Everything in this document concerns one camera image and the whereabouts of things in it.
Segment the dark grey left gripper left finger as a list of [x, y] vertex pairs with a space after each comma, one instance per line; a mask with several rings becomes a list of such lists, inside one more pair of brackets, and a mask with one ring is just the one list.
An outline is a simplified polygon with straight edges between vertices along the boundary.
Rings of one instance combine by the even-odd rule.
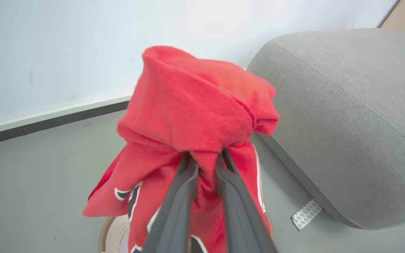
[[143, 253], [189, 253], [191, 205], [198, 188], [198, 165], [185, 153], [143, 245]]

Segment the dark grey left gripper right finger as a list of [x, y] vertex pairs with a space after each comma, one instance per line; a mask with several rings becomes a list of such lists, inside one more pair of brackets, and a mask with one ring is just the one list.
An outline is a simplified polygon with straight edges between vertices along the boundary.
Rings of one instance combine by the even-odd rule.
[[277, 253], [273, 240], [227, 148], [216, 162], [227, 253]]

